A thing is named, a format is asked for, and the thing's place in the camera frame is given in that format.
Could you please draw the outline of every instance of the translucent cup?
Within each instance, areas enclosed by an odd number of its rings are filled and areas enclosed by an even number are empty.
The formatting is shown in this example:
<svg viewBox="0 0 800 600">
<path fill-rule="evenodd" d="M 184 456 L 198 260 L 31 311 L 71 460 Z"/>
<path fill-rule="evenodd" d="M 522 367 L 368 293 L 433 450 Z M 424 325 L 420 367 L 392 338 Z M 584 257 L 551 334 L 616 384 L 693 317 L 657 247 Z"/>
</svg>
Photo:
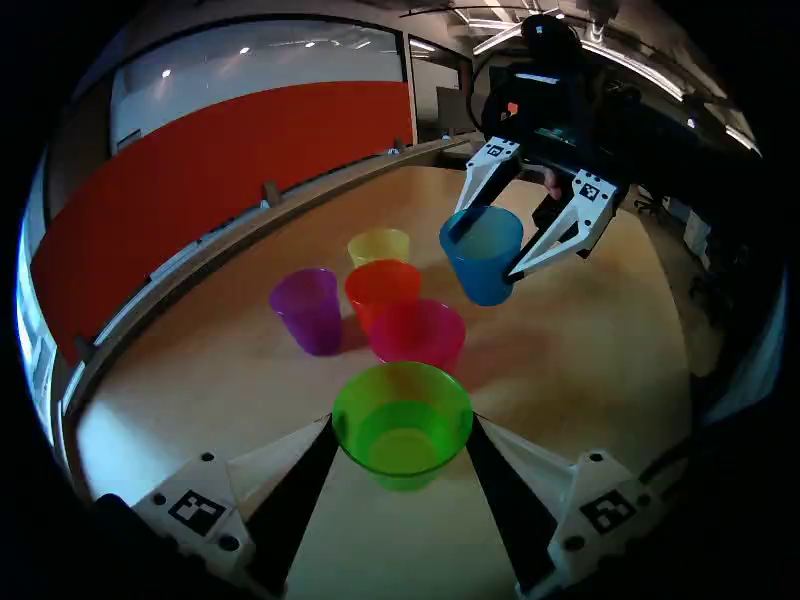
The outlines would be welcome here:
<svg viewBox="0 0 800 600">
<path fill-rule="evenodd" d="M 452 308 L 417 299 L 383 311 L 370 330 L 372 351 L 383 362 L 410 360 L 453 372 L 467 328 Z"/>
<path fill-rule="evenodd" d="M 522 235 L 517 216 L 497 206 L 471 206 L 442 226 L 439 243 L 472 302 L 495 306 L 511 295 L 513 286 L 503 272 L 519 253 Z"/>
<path fill-rule="evenodd" d="M 392 362 L 351 379 L 333 404 L 342 450 L 389 490 L 417 490 L 464 448 L 472 406 L 450 375 Z"/>
<path fill-rule="evenodd" d="M 344 282 L 344 291 L 369 335 L 373 321 L 387 307 L 419 295 L 419 271 L 399 260 L 376 260 L 358 267 Z"/>
<path fill-rule="evenodd" d="M 303 269 L 285 277 L 269 304 L 300 347 L 313 356 L 335 354 L 342 343 L 336 276 L 328 269 Z"/>
<path fill-rule="evenodd" d="M 371 229 L 358 234 L 347 244 L 353 265 L 360 267 L 374 260 L 408 262 L 408 235 L 399 229 Z"/>
</svg>

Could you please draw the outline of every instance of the pink cup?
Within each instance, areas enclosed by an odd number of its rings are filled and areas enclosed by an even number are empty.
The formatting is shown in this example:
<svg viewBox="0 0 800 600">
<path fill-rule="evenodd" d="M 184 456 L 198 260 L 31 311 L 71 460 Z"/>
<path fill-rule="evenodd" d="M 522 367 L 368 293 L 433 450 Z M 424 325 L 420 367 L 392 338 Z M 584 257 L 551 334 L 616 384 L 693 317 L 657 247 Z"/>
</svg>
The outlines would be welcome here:
<svg viewBox="0 0 800 600">
<path fill-rule="evenodd" d="M 435 300 L 393 304 L 372 324 L 369 343 L 383 362 L 409 360 L 452 372 L 467 328 L 461 316 Z"/>
</svg>

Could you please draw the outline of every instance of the window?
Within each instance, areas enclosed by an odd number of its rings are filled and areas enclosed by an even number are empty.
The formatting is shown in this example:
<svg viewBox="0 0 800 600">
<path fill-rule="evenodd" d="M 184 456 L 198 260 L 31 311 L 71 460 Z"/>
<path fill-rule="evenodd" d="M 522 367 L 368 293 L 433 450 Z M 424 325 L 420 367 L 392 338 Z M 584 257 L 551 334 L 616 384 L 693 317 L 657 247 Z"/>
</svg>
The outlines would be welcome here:
<svg viewBox="0 0 800 600">
<path fill-rule="evenodd" d="M 414 37 L 409 37 L 409 53 L 419 141 L 474 129 L 465 104 L 472 63 L 455 52 Z"/>
</svg>

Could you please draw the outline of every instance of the red wall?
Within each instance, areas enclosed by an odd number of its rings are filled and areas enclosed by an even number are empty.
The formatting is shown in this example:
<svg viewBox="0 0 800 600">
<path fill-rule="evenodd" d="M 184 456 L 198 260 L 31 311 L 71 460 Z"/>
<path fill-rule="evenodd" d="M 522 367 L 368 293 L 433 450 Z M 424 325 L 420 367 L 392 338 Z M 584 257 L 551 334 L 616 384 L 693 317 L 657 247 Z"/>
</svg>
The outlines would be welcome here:
<svg viewBox="0 0 800 600">
<path fill-rule="evenodd" d="M 75 363 L 168 258 L 280 189 L 411 143 L 399 82 L 297 85 L 214 104 L 143 137 L 94 173 L 56 216 L 31 264 L 50 332 Z"/>
</svg>

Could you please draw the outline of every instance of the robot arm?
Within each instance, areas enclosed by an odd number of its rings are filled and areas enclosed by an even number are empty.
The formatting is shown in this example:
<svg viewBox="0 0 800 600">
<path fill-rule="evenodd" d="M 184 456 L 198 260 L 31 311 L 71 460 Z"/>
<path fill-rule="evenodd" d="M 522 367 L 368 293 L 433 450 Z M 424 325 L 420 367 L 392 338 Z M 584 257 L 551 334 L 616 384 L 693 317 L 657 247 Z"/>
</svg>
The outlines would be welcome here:
<svg viewBox="0 0 800 600">
<path fill-rule="evenodd" d="M 545 162 L 533 157 L 531 160 Z M 622 201 L 618 193 L 621 186 L 584 168 L 574 171 L 552 161 L 546 162 L 572 178 L 571 198 L 552 223 L 540 229 L 508 266 L 506 275 L 512 280 L 572 253 L 588 256 Z M 467 179 L 455 212 L 473 204 L 491 204 L 525 166 L 526 153 L 520 144 L 492 137 L 467 163 Z M 470 225 L 465 223 L 453 235 L 463 236 Z"/>
</svg>

